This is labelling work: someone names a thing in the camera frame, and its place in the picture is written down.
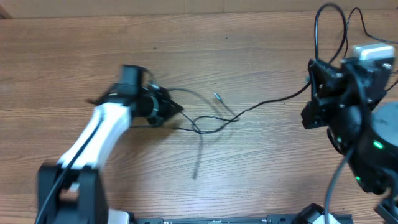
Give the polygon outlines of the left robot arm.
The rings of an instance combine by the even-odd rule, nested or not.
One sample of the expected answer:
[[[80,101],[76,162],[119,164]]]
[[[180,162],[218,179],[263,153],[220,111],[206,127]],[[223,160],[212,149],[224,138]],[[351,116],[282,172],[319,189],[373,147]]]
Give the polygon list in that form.
[[[134,223],[133,213],[109,208],[101,172],[134,118],[156,128],[183,110],[137,65],[122,65],[119,81],[91,104],[93,115],[75,144],[38,171],[36,223]]]

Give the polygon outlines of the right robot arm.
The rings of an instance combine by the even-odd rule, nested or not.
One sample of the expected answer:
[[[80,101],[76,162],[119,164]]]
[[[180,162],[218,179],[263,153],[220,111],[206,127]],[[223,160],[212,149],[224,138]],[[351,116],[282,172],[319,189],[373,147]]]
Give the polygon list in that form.
[[[390,191],[375,208],[386,223],[397,223],[397,103],[378,104],[393,63],[393,57],[351,57],[336,68],[310,60],[311,100],[301,112],[305,129],[327,128],[363,191]]]

